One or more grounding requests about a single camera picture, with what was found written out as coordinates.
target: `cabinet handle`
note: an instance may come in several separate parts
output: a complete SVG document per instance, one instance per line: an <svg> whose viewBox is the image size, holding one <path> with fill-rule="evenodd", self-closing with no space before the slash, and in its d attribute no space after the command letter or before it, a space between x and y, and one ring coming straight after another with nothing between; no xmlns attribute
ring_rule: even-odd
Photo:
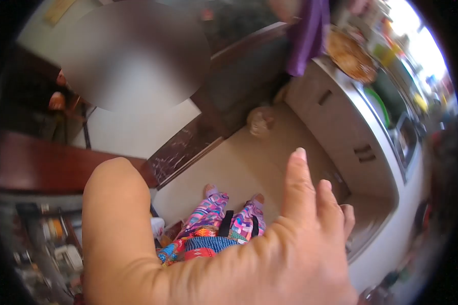
<svg viewBox="0 0 458 305"><path fill-rule="evenodd" d="M324 93L322 97L319 99L318 104L322 106L328 100L331 94L332 92L330 90L327 90L326 93Z"/></svg>
<svg viewBox="0 0 458 305"><path fill-rule="evenodd" d="M365 146L363 146L361 148L355 148L354 149L354 153L355 154L360 154L360 153L367 152L367 151L369 151L371 149L372 149L372 147L370 146L370 144L367 144L367 145L365 145Z"/></svg>
<svg viewBox="0 0 458 305"><path fill-rule="evenodd" d="M369 157L366 157L366 158L358 158L358 160L360 161L360 163L364 163L364 162L370 162L370 161L373 161L375 160L377 157L375 157L375 155L371 155Z"/></svg>

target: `fingernail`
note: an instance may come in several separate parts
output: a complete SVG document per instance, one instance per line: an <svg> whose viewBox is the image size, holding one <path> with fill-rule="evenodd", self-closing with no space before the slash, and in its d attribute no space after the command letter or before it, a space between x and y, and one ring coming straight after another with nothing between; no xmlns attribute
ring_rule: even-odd
<svg viewBox="0 0 458 305"><path fill-rule="evenodd" d="M333 189L333 184L329 180L322 179L321 182L330 190Z"/></svg>
<svg viewBox="0 0 458 305"><path fill-rule="evenodd" d="M305 162L307 162L307 153L305 152L305 149L299 147L295 150L295 155Z"/></svg>

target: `colorful patterned pants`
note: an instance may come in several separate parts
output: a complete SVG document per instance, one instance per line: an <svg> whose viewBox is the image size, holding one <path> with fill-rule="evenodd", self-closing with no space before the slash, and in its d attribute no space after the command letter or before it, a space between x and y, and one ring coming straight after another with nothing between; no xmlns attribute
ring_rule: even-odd
<svg viewBox="0 0 458 305"><path fill-rule="evenodd" d="M182 227L177 239L186 236L187 232L193 231L203 225L214 225L219 227L225 216L224 207L228 201L229 196L226 193L215 193L209 198L202 200ZM231 229L241 234L249 241L253 228L252 217L256 216L259 228L258 236L263 235L266 229L266 224L263 219L263 211L261 209L262 206L258 202L251 200L247 201L243 210L234 214L232 217Z"/></svg>

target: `foot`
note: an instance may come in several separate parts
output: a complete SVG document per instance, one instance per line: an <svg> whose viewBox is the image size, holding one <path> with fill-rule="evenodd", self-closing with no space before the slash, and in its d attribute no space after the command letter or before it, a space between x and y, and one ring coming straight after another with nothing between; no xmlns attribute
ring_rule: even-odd
<svg viewBox="0 0 458 305"><path fill-rule="evenodd" d="M265 203L265 197L261 193L256 194L253 198L261 204Z"/></svg>
<svg viewBox="0 0 458 305"><path fill-rule="evenodd" d="M251 200L248 201L248 203L252 203L256 208L262 211L263 204L265 203L265 197L261 193L258 193L251 197Z"/></svg>
<svg viewBox="0 0 458 305"><path fill-rule="evenodd" d="M212 196L213 194L216 194L218 192L219 191L217 190L217 186L215 186L215 185L206 185L204 187L205 199L208 199L210 196Z"/></svg>

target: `black strap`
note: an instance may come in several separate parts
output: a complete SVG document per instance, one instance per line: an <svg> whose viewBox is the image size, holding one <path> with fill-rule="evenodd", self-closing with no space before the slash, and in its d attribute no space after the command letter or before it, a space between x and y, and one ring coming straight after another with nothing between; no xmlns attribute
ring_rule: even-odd
<svg viewBox="0 0 458 305"><path fill-rule="evenodd" d="M256 216L253 215L253 231L251 232L251 238L258 236L259 234L259 223Z"/></svg>
<svg viewBox="0 0 458 305"><path fill-rule="evenodd" d="M233 210L229 210L226 212L226 216L224 217L224 219L222 219L221 225L219 227L219 236L229 236L229 229L231 228L231 220L233 215Z"/></svg>

